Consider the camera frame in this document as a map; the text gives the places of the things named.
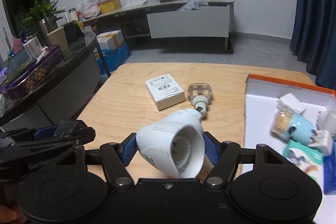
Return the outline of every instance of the human hand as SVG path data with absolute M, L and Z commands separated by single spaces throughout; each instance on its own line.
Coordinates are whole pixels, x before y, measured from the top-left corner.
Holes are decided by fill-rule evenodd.
M 0 223 L 23 224 L 25 222 L 26 220 L 17 205 L 12 208 L 0 205 Z

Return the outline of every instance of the small bottle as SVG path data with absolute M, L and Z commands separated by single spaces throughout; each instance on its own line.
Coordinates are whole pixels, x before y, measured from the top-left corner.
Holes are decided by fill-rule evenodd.
M 69 14 L 70 14 L 70 19 L 71 20 L 76 20 L 78 21 L 78 15 L 77 15 L 77 11 L 76 8 L 72 8 L 69 10 Z
M 195 109 L 201 107 L 199 112 L 202 117 L 207 115 L 207 107 L 211 102 L 212 90 L 211 86 L 206 83 L 191 84 L 188 87 L 188 99 Z
M 65 7 L 63 7 L 63 11 L 64 11 L 65 20 L 67 21 L 67 23 L 71 22 L 68 10 Z

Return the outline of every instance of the blue plastic bag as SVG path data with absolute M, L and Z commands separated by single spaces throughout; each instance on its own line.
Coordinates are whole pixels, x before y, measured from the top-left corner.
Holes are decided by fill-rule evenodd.
M 104 55 L 109 71 L 115 71 L 120 65 L 124 64 L 127 58 L 130 56 L 126 42 L 124 42 L 117 50 L 104 49 L 101 51 Z M 100 68 L 100 75 L 106 74 L 100 58 L 97 58 L 97 63 Z
M 336 194 L 336 140 L 331 156 L 324 157 L 324 194 Z

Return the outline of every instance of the clear plastic container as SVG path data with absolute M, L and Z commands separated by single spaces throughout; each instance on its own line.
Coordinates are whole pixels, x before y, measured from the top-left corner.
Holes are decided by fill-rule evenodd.
M 203 95 L 208 99 L 208 102 L 211 101 L 212 90 L 211 86 L 207 83 L 196 83 L 191 84 L 188 87 L 188 99 L 192 103 L 193 99 L 198 96 Z
M 288 107 L 283 107 L 279 110 L 274 118 L 271 131 L 280 137 L 284 137 L 283 135 L 288 130 L 293 113 L 294 111 Z

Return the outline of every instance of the white plug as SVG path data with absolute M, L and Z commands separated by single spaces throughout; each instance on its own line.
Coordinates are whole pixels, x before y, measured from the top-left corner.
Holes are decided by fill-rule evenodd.
M 336 110 L 320 112 L 317 127 L 319 130 L 328 130 L 332 136 L 336 136 Z
M 202 107 L 202 110 L 200 111 L 200 113 L 203 118 L 207 115 L 207 108 L 209 105 L 209 101 L 207 97 L 205 97 L 204 95 L 196 96 L 192 101 L 192 105 L 194 106 L 195 109 L 198 107 Z
M 194 178 L 205 156 L 202 115 L 195 109 L 177 110 L 141 128 L 136 143 L 141 156 L 172 178 Z
M 318 150 L 326 157 L 331 155 L 334 141 L 329 131 L 314 130 L 314 136 L 311 139 L 312 142 L 307 145 L 308 147 Z
M 282 109 L 285 106 L 300 115 L 302 115 L 306 110 L 303 104 L 292 93 L 288 93 L 279 98 L 277 108 Z

